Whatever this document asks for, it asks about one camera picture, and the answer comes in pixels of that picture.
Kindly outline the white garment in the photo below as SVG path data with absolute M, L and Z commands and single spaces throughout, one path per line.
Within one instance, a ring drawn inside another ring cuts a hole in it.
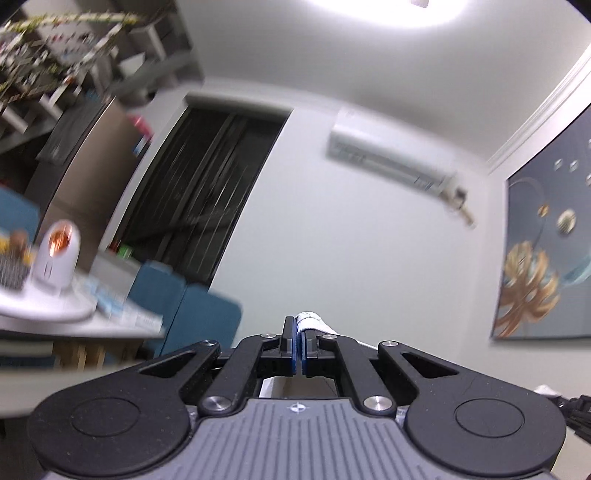
M 294 317 L 297 334 L 317 330 L 322 334 L 337 335 L 322 317 L 315 312 L 304 311 Z M 334 380 L 327 377 L 287 378 L 271 377 L 263 380 L 259 398 L 338 398 L 339 392 Z

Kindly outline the blue covered sofa chair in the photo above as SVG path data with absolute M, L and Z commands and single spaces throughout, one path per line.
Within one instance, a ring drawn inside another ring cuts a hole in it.
M 159 357 L 200 340 L 215 340 L 228 348 L 242 320 L 242 307 L 199 284 L 188 284 L 157 262 L 144 263 L 128 299 L 162 317 L 164 336 L 144 343 Z

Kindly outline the dark window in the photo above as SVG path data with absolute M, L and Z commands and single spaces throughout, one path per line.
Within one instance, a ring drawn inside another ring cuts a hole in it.
M 158 149 L 112 241 L 211 286 L 287 114 L 193 105 Z

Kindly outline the white air conditioner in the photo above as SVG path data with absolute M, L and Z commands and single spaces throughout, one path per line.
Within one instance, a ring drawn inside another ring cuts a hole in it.
M 468 227 L 476 226 L 467 207 L 468 190 L 456 169 L 456 150 L 428 133 L 343 108 L 329 132 L 328 154 L 437 198 Z

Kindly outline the wooden desk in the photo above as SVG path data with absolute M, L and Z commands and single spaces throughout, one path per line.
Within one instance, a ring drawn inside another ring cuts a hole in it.
M 163 331 L 152 332 L 139 326 L 126 326 L 96 311 L 90 317 L 73 322 L 29 320 L 1 317 L 1 332 L 17 337 L 33 337 L 53 341 L 81 341 L 92 344 L 113 344 L 125 349 L 147 340 L 158 340 Z M 75 376 L 66 373 L 49 375 L 39 372 L 14 373 L 1 371 L 1 417 L 15 418 L 30 412 L 46 397 L 74 383 Z

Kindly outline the white small heater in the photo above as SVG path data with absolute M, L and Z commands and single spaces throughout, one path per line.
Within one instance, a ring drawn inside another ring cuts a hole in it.
M 53 291 L 71 286 L 81 247 L 77 226 L 69 220 L 52 224 L 43 237 L 31 269 L 33 281 Z

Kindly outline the leaf wall painting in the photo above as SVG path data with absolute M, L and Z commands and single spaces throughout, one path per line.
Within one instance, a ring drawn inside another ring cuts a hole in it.
M 506 181 L 496 339 L 590 335 L 590 112 Z

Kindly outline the white wall shelf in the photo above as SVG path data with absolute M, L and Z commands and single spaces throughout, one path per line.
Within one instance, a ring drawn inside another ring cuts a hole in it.
M 199 71 L 173 1 L 4 1 L 1 150 L 49 133 L 87 93 L 138 104 Z

